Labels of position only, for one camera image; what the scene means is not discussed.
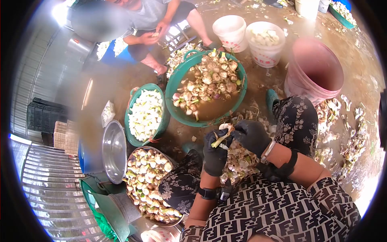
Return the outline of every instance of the gloved hand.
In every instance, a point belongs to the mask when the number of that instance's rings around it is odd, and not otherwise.
[[[211,144],[216,141],[216,136],[214,132],[218,137],[222,137],[227,134],[228,129],[213,130],[211,132],[208,132],[204,137],[204,170],[213,177],[219,177],[222,175],[223,168],[226,165],[227,150],[219,146],[216,148],[211,147]],[[232,141],[233,137],[229,136],[224,141],[222,141],[222,143],[225,144],[227,147],[230,147]]]
[[[241,120],[235,125],[235,131],[231,135],[248,149],[261,158],[262,153],[272,139],[267,135],[264,125],[259,121]]]

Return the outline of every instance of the floral pants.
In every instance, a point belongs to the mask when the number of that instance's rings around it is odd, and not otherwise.
[[[314,158],[319,121],[309,99],[303,96],[283,99],[273,106],[273,114],[277,121],[274,140]],[[161,197],[182,214],[188,215],[194,203],[202,166],[199,153],[191,150],[161,181]]]

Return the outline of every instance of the black wristband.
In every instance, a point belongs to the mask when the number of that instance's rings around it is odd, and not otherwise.
[[[208,189],[208,188],[198,187],[197,188],[197,192],[200,195],[202,195],[203,199],[212,200],[212,199],[218,199],[219,198],[220,189],[219,189],[219,187],[215,188],[215,189]]]

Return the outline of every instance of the green plastic basin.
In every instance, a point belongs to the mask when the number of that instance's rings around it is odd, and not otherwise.
[[[125,122],[124,126],[125,126],[126,138],[128,139],[129,143],[131,143],[133,146],[136,146],[136,147],[144,146],[144,145],[146,145],[146,144],[148,144],[150,142],[149,139],[147,141],[145,141],[145,142],[138,141],[136,139],[136,137],[133,134],[130,133],[130,129],[129,129],[129,116],[128,116],[128,114],[132,114],[132,111],[130,111],[130,109],[133,107],[133,104],[136,102],[136,99],[141,95],[141,90],[148,90],[148,91],[157,90],[158,92],[161,93],[161,98],[163,99],[164,111],[163,111],[163,115],[161,117],[160,126],[156,130],[156,133],[154,134],[153,139],[157,139],[162,133],[164,133],[164,131],[168,127],[169,120],[170,120],[170,117],[171,117],[171,115],[169,114],[168,109],[165,107],[165,97],[163,95],[163,91],[159,88],[159,86],[157,86],[156,84],[153,84],[153,83],[148,83],[148,84],[145,84],[142,87],[140,87],[133,94],[133,96],[132,96],[132,98],[131,98],[131,100],[129,102],[129,106],[126,109],[126,112],[125,112],[125,121],[124,121]]]
[[[187,55],[189,53],[193,53],[193,52],[196,52],[196,54],[193,54],[187,58]],[[227,113],[221,115],[219,118],[217,118],[215,120],[215,122],[209,122],[209,121],[195,122],[190,116],[187,116],[185,113],[183,113],[181,108],[175,107],[173,105],[173,101],[172,101],[173,94],[177,91],[177,89],[180,85],[180,82],[183,79],[183,76],[185,75],[185,73],[190,69],[190,67],[202,62],[202,56],[204,54],[208,55],[210,52],[212,52],[212,50],[202,51],[202,52],[199,52],[197,50],[188,51],[184,55],[185,61],[183,63],[179,64],[177,69],[175,69],[173,71],[173,74],[171,75],[171,77],[168,81],[168,84],[167,84],[167,87],[165,90],[165,99],[166,99],[165,103],[167,105],[168,111],[170,112],[171,116],[182,124],[185,124],[188,126],[193,126],[193,127],[208,127],[212,124],[219,123],[220,119],[223,118],[224,116],[229,116],[229,112],[227,112]],[[243,68],[242,64],[239,63],[239,61],[234,56],[226,53],[226,58],[232,59],[232,60],[235,60],[236,62],[238,62],[236,74],[242,82],[244,80],[243,86],[241,87],[241,90],[240,90],[239,99],[237,100],[236,104],[231,109],[231,111],[234,112],[239,107],[239,105],[242,103],[243,98],[245,97],[246,90],[247,90],[247,75],[246,75],[245,69]]]
[[[341,16],[341,14],[336,11],[332,5],[330,4],[329,5],[329,11],[332,13],[332,15],[342,24],[344,25],[346,28],[348,29],[352,29],[354,28],[355,26],[353,24],[351,24],[348,20],[346,20],[343,16]]]

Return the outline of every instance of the green rubber boot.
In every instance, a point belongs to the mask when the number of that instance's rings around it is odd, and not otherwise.
[[[268,89],[266,91],[266,106],[269,111],[269,121],[275,124],[276,120],[273,114],[273,106],[279,102],[279,97],[273,89]]]

